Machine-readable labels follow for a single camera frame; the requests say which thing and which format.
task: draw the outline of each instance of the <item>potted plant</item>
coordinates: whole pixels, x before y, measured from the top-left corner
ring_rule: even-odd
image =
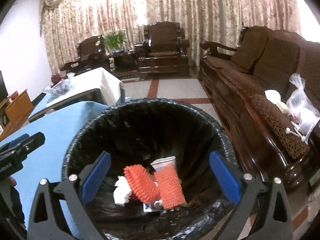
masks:
[[[123,43],[126,42],[124,37],[124,29],[109,31],[106,34],[103,34],[103,43],[105,47],[109,48],[113,54],[124,52]]]

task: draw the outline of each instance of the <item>curtain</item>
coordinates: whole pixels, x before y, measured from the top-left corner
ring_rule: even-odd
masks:
[[[76,45],[91,36],[125,28],[126,48],[133,49],[143,41],[143,25],[159,21],[180,23],[195,65],[204,53],[203,40],[234,48],[241,22],[301,33],[296,0],[61,0],[54,8],[44,6],[41,26],[56,71],[76,60]]]

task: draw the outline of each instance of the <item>metal bolt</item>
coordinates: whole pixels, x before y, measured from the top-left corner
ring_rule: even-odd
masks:
[[[249,173],[246,173],[246,174],[244,174],[244,178],[245,178],[246,180],[252,180],[252,175],[249,174]]]
[[[279,178],[275,178],[274,181],[275,181],[276,184],[280,184],[281,183],[281,179],[279,179]]]
[[[48,180],[47,179],[41,179],[40,184],[45,185],[47,184]]]
[[[70,181],[75,181],[77,179],[78,179],[78,176],[76,174],[72,174],[72,175],[69,176],[69,180]]]

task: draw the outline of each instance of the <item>black plastic liner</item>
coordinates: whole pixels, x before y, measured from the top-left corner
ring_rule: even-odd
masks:
[[[66,152],[62,179],[79,174],[102,151],[111,168],[87,210],[108,239],[199,239],[233,208],[209,167],[214,150],[237,165],[223,128],[192,105],[168,99],[139,99],[113,106],[89,121]],[[123,168],[175,156],[188,205],[164,214],[145,213],[140,201],[114,204],[113,191]]]

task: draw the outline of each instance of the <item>orange mesh sleeve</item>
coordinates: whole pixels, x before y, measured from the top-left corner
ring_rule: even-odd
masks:
[[[150,203],[159,196],[159,189],[153,183],[147,170],[140,164],[124,168],[130,188],[137,198],[143,203]]]
[[[165,209],[172,209],[186,202],[178,175],[172,164],[156,171],[155,177]]]

